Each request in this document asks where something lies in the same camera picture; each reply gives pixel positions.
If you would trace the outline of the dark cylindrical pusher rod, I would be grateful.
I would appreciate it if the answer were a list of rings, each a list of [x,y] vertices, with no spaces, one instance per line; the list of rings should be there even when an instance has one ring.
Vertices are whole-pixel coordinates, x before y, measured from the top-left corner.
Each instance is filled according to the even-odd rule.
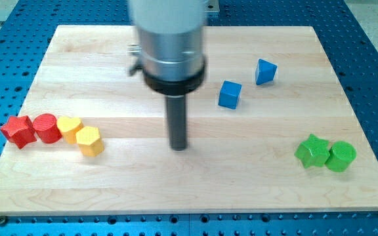
[[[186,97],[166,96],[165,107],[169,144],[173,150],[182,151],[187,147]]]

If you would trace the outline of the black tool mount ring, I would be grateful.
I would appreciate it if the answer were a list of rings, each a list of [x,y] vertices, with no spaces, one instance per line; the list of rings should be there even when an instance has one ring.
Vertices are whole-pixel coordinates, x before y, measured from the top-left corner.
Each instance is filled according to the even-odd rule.
[[[200,87],[205,79],[207,67],[206,59],[203,58],[201,69],[190,77],[185,77],[182,81],[166,81],[147,73],[142,69],[144,82],[154,91],[167,96],[182,96],[195,91]]]

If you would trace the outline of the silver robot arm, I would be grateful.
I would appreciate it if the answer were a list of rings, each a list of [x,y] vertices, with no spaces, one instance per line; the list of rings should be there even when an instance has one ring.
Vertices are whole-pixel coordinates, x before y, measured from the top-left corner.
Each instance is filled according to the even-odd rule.
[[[169,145],[187,147],[186,95],[203,83],[207,65],[203,53],[204,1],[129,0],[129,17],[138,43],[129,46],[135,63],[129,75],[141,71],[144,82],[165,97]]]

